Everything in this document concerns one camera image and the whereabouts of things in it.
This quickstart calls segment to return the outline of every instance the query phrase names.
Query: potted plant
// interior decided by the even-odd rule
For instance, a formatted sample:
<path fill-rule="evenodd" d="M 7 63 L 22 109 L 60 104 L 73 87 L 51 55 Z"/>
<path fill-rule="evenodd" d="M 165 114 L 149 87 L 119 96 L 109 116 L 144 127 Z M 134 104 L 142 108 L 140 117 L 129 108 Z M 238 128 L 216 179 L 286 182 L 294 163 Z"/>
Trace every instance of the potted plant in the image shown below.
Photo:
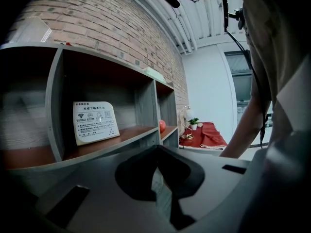
<path fill-rule="evenodd" d="M 198 121 L 199 121 L 198 118 L 194 118 L 194 119 L 191 119 L 188 121 L 191 125 L 192 130 L 196 130 L 196 126 L 198 125 Z"/>

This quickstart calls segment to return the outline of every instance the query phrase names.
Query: white plant pot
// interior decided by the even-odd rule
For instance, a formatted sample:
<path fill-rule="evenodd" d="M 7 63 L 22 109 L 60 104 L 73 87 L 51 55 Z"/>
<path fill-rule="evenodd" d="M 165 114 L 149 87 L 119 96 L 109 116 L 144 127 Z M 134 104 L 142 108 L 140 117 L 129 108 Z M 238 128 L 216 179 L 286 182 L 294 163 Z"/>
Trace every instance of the white plant pot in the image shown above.
<path fill-rule="evenodd" d="M 192 130 L 196 130 L 197 124 L 191 124 L 190 126 L 191 126 Z"/>

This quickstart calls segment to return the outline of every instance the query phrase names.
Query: red tablecloth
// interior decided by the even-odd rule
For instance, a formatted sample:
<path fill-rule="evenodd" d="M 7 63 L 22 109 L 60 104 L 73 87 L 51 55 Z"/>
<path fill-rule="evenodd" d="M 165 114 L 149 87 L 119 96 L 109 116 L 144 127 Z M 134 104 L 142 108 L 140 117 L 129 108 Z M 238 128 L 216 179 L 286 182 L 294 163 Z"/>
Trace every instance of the red tablecloth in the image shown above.
<path fill-rule="evenodd" d="M 191 130 L 187 129 L 184 135 L 190 133 Z M 212 122 L 204 122 L 203 127 L 197 127 L 197 129 L 192 132 L 192 135 L 192 140 L 180 139 L 180 145 L 202 149 L 223 149 L 227 146 L 227 143 Z"/>

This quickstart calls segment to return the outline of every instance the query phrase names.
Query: red ball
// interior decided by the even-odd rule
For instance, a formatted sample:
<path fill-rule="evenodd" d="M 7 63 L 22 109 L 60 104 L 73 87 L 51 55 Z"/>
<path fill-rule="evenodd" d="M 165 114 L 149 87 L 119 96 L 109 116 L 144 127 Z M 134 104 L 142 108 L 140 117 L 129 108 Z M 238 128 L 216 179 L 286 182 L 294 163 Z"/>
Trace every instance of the red ball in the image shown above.
<path fill-rule="evenodd" d="M 165 128 L 166 128 L 165 121 L 160 120 L 159 124 L 160 124 L 160 133 L 163 133 L 165 131 Z"/>

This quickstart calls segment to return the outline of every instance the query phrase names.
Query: sign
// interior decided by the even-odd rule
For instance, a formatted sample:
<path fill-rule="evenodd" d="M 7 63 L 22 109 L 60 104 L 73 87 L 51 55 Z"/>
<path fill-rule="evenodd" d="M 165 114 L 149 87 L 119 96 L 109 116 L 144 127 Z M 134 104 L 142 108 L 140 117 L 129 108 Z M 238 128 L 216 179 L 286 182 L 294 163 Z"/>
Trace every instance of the sign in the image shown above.
<path fill-rule="evenodd" d="M 108 102 L 73 102 L 73 124 L 78 146 L 120 135 Z"/>

